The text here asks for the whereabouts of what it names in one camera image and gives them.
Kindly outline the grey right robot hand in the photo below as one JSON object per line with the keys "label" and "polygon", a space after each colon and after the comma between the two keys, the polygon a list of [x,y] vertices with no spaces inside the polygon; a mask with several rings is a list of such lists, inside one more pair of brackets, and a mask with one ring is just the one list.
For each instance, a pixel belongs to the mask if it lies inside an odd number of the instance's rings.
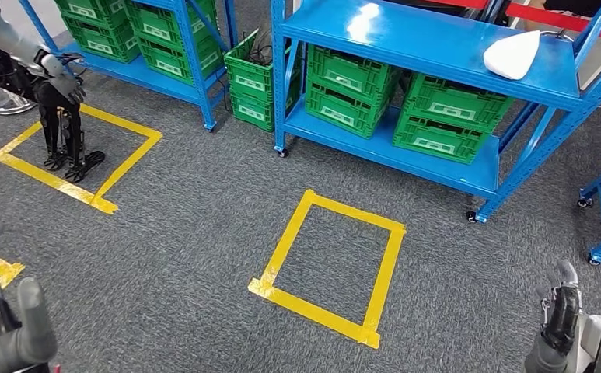
{"label": "grey right robot hand", "polygon": [[551,298],[542,303],[543,323],[525,357],[524,372],[567,371],[568,355],[577,340],[582,310],[578,274],[568,260],[561,260],[557,268],[561,279]]}

